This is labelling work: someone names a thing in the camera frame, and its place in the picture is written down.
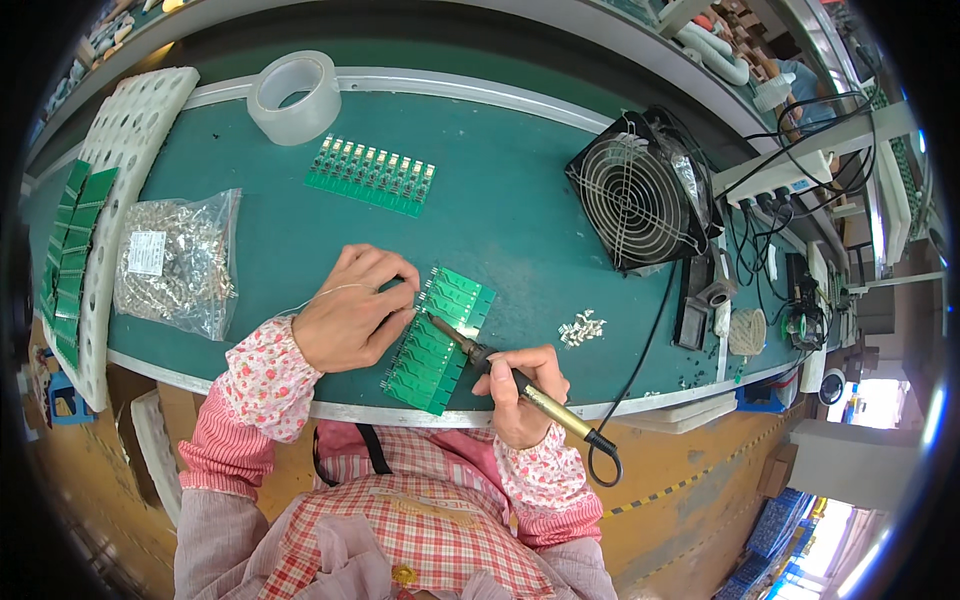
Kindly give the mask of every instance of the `metal fan guard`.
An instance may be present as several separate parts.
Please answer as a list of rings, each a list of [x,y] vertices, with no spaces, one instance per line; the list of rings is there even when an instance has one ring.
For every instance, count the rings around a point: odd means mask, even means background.
[[[682,244],[698,247],[686,232],[688,203],[647,144],[628,132],[599,140],[574,174],[587,216],[617,269],[665,262]]]

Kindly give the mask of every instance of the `blue shirt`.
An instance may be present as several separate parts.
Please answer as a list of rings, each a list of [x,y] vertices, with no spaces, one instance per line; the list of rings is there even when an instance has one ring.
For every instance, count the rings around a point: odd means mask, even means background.
[[[777,66],[780,68],[781,73],[793,73],[797,76],[797,79],[793,80],[793,83],[790,84],[790,91],[798,102],[813,100],[817,97],[817,84],[820,80],[817,79],[817,76],[808,66],[796,60],[780,59],[777,59]],[[804,114],[800,117],[800,123],[798,124],[801,127],[804,125],[808,126],[811,123],[817,123],[817,121],[829,121],[835,119],[837,116],[837,113],[834,112],[827,101],[803,105],[801,108],[804,110]],[[803,133],[815,132],[827,124],[828,123],[817,123],[812,127],[803,127]]]

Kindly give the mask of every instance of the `right hand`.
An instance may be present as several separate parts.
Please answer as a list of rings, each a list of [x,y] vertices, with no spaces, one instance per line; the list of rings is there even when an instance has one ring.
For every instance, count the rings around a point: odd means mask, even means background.
[[[402,283],[378,292],[397,276]],[[344,285],[350,287],[324,294]],[[344,246],[320,291],[294,318],[294,341],[319,372],[372,367],[413,320],[419,290],[417,268],[396,252]]]
[[[504,444],[515,450],[532,448],[543,441],[552,419],[516,390],[515,367],[524,372],[534,385],[561,404],[566,404],[570,382],[564,379],[557,363],[556,349],[546,344],[539,348],[498,352],[488,357],[489,375],[483,375],[473,386],[478,396],[493,396],[493,428]]]

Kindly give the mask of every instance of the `clear packing tape roll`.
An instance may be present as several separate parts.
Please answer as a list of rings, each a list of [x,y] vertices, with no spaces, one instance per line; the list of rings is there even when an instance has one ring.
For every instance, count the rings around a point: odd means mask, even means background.
[[[280,107],[297,92],[307,94],[288,107]],[[340,112],[340,87],[333,60],[315,50],[301,50],[274,60],[253,80],[247,112],[279,146],[296,146],[317,137]]]

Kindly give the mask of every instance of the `pink floral sleeve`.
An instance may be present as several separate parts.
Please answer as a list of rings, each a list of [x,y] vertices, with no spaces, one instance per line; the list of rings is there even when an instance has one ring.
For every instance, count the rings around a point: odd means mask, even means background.
[[[227,352],[229,370],[210,388],[190,442],[180,442],[185,488],[256,499],[274,468],[274,443],[300,436],[321,373],[297,348],[292,317],[271,319]]]
[[[579,538],[600,541],[596,522],[603,504],[587,483],[576,448],[564,444],[566,431],[552,423],[546,437],[526,450],[493,441],[503,489],[518,521],[517,538],[540,549]]]
[[[293,317],[270,319],[227,352],[230,381],[224,389],[232,419],[286,443],[300,436],[313,386],[323,375],[300,353],[292,322]]]

